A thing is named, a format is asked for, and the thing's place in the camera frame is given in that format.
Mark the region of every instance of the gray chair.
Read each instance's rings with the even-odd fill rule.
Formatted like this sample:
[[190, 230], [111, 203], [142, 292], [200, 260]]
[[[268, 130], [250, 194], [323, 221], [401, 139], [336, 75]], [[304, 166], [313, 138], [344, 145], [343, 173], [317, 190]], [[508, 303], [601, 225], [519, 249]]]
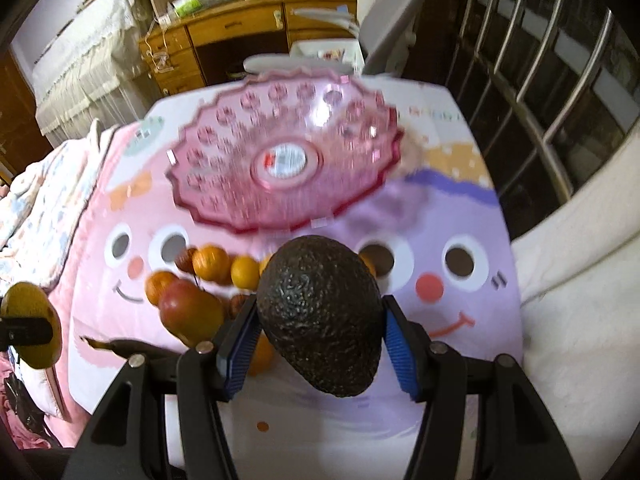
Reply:
[[[404, 68], [409, 46], [412, 44], [408, 29], [422, 7], [424, 0], [375, 0], [369, 13], [358, 27], [354, 16], [334, 10], [298, 9], [297, 15], [333, 23], [356, 37], [354, 40], [298, 41], [291, 47], [291, 54], [267, 54], [251, 56], [244, 61], [247, 72], [259, 73], [272, 69], [331, 68], [339, 73], [375, 75], [390, 72], [399, 75]], [[356, 51], [349, 63], [319, 59], [318, 50], [343, 48], [349, 42]], [[300, 53], [315, 52], [311, 57]]]

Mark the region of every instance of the apple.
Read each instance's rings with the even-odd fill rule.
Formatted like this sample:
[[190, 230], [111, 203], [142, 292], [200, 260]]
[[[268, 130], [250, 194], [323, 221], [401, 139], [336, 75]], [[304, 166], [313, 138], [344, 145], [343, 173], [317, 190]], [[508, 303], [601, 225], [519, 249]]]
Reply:
[[162, 325], [190, 348], [209, 340], [225, 321], [222, 302], [189, 280], [174, 280], [158, 304]]

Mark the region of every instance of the pink scalloped dish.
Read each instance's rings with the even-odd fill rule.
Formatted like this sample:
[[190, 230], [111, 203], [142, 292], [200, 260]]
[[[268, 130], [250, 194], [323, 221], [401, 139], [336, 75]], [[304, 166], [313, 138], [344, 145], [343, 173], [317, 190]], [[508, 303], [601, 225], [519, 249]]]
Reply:
[[400, 160], [396, 109], [329, 72], [271, 72], [200, 106], [168, 151], [176, 205], [237, 234], [322, 223]]

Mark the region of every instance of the blue gripper pad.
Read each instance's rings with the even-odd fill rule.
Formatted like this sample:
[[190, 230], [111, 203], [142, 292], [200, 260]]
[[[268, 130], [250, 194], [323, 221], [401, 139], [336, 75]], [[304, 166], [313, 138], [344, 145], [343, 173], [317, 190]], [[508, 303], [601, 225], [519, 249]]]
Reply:
[[232, 399], [244, 385], [244, 378], [251, 364], [261, 330], [262, 326], [255, 309], [255, 297], [253, 297], [253, 301], [249, 299], [244, 304], [225, 337], [216, 359], [218, 371], [225, 380], [224, 389], [229, 399]]
[[415, 358], [409, 343], [404, 338], [402, 330], [396, 321], [393, 312], [386, 309], [385, 345], [391, 357], [396, 377], [402, 391], [408, 393], [412, 400], [418, 396], [418, 380], [416, 374]]

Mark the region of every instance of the floral blanket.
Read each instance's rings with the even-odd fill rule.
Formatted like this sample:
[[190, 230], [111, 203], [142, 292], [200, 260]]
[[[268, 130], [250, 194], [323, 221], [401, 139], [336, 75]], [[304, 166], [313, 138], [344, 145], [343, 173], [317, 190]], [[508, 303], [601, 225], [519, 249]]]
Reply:
[[17, 282], [56, 285], [114, 130], [95, 120], [84, 139], [67, 140], [12, 182], [0, 200], [0, 296]]

